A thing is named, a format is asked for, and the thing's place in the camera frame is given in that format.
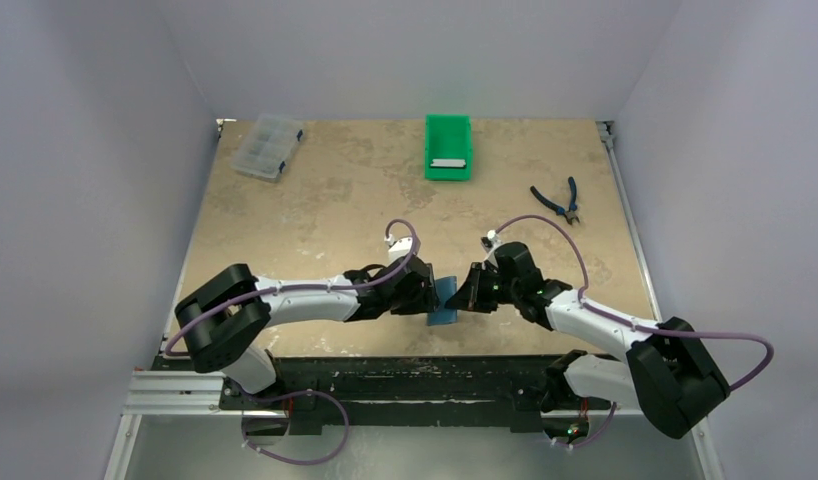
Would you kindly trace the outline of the blue card holder wallet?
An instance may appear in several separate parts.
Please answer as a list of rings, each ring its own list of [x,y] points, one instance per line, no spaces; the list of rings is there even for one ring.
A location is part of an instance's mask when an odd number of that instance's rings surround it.
[[[457,292],[457,277],[446,276],[436,279],[435,290],[439,300],[438,306],[427,315],[426,325],[433,327],[454,324],[457,321],[457,311],[448,308],[446,303]]]

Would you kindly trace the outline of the stack of credit cards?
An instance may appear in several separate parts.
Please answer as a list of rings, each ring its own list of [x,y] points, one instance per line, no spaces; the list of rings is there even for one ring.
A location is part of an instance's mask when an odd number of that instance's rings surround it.
[[[431,168],[462,169],[467,162],[462,158],[434,158],[430,162]]]

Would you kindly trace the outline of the green plastic bin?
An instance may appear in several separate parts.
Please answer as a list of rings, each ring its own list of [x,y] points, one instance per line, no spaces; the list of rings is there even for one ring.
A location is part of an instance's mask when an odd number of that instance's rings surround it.
[[[425,119],[424,176],[431,181],[468,181],[472,175],[474,149],[470,117],[428,114]],[[431,168],[434,158],[462,158],[462,169]]]

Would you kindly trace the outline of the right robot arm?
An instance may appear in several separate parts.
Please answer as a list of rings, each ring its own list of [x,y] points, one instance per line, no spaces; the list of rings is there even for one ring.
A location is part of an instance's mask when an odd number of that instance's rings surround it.
[[[640,410],[658,431],[679,439],[730,396],[729,382],[688,322],[673,317],[658,323],[615,310],[602,316],[573,286],[544,277],[521,242],[495,247],[473,263],[446,302],[449,309],[477,313],[501,305],[605,354],[573,350],[547,367],[543,412],[600,398]]]

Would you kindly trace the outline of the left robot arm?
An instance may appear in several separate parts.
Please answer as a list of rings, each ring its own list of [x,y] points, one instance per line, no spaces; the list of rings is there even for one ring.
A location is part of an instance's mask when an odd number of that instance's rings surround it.
[[[256,344],[266,328],[427,314],[438,305],[431,264],[412,257],[306,281],[257,277],[247,265],[233,264],[181,300],[174,313],[194,371],[223,373],[257,408],[269,409],[282,399],[283,382],[273,356]]]

